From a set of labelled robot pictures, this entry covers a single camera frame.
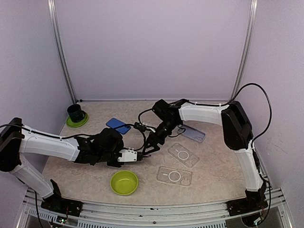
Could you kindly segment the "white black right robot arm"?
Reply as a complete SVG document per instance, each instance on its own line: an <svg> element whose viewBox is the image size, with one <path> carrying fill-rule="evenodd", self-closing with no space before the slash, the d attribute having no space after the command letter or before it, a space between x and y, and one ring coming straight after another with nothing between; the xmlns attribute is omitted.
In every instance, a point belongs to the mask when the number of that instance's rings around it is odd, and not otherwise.
<svg viewBox="0 0 304 228"><path fill-rule="evenodd" d="M229 207L240 212L253 211L268 206L265 191L266 180L260 173L260 162L254 148L252 125L242 105L238 101L229 104L195 104L181 99L167 103L157 101L152 111L161 119L161 123L149 133L143 147L147 155L160 150L165 139L184 121L197 121L222 126L224 142L234 151L240 163L246 184L245 198L230 201Z"/></svg>

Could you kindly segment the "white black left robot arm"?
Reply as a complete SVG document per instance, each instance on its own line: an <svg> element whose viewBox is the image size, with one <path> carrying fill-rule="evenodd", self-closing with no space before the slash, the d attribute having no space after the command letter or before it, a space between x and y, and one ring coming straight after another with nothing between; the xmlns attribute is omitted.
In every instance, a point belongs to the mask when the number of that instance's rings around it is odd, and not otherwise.
<svg viewBox="0 0 304 228"><path fill-rule="evenodd" d="M45 209L64 213L79 211L82 202L62 197L58 184L46 179L26 158L26 153L58 157L80 164L105 162L121 167L126 161L123 138L114 129L104 128L99 134L60 137L35 131L14 118L1 125L0 170L9 172L31 187L43 201Z"/></svg>

